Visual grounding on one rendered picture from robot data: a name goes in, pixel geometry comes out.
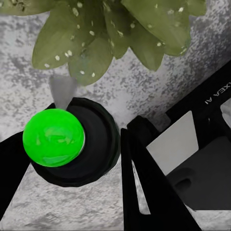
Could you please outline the insectifuge atomizer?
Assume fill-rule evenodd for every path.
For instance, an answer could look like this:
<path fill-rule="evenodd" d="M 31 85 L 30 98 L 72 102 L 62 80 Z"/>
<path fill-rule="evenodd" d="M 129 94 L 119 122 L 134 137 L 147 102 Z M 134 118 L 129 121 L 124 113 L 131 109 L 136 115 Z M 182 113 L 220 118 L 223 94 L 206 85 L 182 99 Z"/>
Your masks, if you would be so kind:
<path fill-rule="evenodd" d="M 120 131 L 100 104 L 74 97 L 80 81 L 48 77 L 54 103 L 34 115 L 23 132 L 23 146 L 36 173 L 50 184 L 80 187 L 121 162 Z"/>

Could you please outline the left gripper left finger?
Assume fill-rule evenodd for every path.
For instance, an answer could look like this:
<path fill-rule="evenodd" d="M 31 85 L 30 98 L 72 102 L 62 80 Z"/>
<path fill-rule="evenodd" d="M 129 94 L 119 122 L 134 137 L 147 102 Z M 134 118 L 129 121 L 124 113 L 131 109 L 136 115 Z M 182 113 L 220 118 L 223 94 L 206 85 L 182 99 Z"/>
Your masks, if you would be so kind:
<path fill-rule="evenodd" d="M 0 142 L 0 221 L 30 164 L 23 131 Z"/>

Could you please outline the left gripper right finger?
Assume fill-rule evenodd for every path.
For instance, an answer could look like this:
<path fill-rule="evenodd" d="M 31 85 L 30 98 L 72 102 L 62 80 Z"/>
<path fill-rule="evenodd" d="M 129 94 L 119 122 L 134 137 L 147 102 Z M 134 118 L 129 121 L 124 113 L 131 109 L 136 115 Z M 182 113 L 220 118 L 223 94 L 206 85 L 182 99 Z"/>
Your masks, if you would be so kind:
<path fill-rule="evenodd" d="M 124 231 L 202 231 L 140 137 L 121 128 Z M 139 211 L 132 161 L 150 215 Z"/>

